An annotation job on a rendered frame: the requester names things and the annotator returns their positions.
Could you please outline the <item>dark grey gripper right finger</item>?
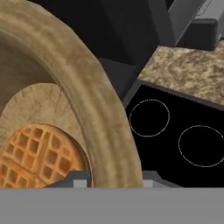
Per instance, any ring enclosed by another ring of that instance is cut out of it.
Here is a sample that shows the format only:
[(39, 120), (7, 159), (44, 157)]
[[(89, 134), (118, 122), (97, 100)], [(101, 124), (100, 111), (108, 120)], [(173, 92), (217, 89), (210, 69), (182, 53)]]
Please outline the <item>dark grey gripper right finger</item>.
[(162, 179), (156, 171), (143, 171), (143, 186), (145, 188), (156, 187), (174, 187), (179, 188), (178, 185), (173, 184), (165, 179)]

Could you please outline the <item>brown wooden bowl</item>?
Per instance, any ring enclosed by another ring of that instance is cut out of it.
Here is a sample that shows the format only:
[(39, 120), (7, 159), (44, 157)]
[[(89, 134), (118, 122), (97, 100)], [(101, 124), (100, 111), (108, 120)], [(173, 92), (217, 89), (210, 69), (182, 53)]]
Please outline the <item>brown wooden bowl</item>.
[(28, 0), (0, 0), (0, 112), (39, 82), (66, 95), (87, 145), (95, 187), (140, 187), (143, 174), (128, 118), (98, 59), (75, 32)]

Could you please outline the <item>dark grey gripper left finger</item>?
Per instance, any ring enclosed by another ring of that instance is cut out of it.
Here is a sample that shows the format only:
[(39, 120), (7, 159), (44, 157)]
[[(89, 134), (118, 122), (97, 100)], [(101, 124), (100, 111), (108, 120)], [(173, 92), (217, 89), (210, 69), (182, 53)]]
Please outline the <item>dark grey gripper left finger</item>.
[(90, 171), (70, 171), (64, 179), (50, 184), (48, 188), (89, 188), (90, 186)]

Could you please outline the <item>black microwave oven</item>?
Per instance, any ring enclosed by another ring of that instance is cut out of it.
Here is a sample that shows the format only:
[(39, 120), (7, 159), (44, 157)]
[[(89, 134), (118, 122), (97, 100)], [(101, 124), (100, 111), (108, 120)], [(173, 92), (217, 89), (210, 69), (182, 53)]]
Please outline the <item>black microwave oven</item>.
[(224, 0), (206, 0), (178, 42), (178, 47), (214, 51), (224, 39)]

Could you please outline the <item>golden waffle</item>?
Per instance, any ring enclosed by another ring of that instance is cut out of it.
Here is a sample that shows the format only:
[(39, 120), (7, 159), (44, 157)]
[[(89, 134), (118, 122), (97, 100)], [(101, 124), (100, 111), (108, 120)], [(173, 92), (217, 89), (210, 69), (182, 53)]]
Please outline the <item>golden waffle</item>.
[(66, 132), (47, 124), (15, 131), (0, 151), (0, 188), (42, 188), (70, 171), (87, 171), (88, 158)]

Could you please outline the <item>black hob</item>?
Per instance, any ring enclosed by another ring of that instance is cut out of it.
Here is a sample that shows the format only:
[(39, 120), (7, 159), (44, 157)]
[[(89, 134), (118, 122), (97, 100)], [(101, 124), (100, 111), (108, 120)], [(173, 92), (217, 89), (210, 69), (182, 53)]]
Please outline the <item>black hob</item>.
[(140, 81), (126, 114), (143, 171), (182, 187), (224, 188), (224, 106)]

